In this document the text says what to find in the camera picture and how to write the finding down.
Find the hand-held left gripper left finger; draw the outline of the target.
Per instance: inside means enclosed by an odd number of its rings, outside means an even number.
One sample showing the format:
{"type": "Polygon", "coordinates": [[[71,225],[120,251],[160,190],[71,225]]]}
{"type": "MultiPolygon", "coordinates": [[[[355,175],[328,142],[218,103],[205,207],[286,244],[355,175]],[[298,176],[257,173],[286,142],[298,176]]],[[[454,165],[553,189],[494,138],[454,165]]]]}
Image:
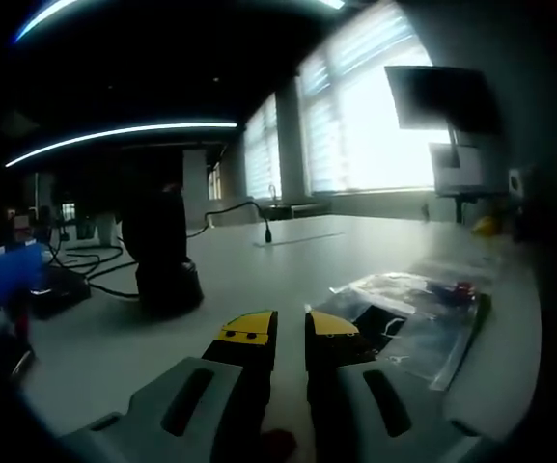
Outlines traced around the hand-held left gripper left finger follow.
{"type": "Polygon", "coordinates": [[[187,357],[111,413],[66,435],[79,462],[249,462],[269,400],[278,313],[223,325],[202,357],[187,357]]]}

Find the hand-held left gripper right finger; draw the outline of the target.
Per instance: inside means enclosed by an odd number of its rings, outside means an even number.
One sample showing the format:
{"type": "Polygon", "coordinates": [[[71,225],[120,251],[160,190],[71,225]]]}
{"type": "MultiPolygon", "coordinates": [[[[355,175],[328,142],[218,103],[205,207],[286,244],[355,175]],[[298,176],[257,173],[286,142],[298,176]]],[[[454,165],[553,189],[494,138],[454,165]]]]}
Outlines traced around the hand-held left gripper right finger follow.
{"type": "Polygon", "coordinates": [[[319,462],[490,462],[497,446],[444,416],[444,394],[376,358],[352,323],[305,315],[307,400],[319,462]]]}

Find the person's left hand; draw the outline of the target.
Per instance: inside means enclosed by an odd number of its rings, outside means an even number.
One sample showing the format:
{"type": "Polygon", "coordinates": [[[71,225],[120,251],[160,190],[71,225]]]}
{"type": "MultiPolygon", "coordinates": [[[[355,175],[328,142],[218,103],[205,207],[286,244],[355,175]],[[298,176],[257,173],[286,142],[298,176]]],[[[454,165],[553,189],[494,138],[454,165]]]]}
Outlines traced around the person's left hand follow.
{"type": "Polygon", "coordinates": [[[259,442],[263,462],[285,463],[297,448],[294,435],[285,429],[272,429],[264,432],[260,435],[259,442]]]}

